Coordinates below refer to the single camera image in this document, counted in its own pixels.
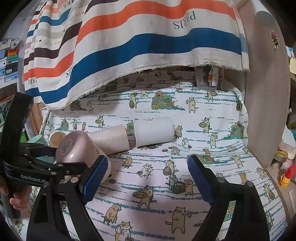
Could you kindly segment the person's left hand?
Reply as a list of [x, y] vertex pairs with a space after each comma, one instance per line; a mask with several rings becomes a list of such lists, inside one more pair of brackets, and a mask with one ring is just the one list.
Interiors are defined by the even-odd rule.
[[[30, 200], [31, 192], [32, 192], [32, 187], [30, 185], [26, 185], [22, 191], [14, 193], [13, 198], [10, 198], [10, 204], [16, 210], [19, 210], [19, 211], [25, 210]], [[7, 185], [3, 177], [1, 177], [1, 194], [5, 196], [8, 196], [9, 194]]]

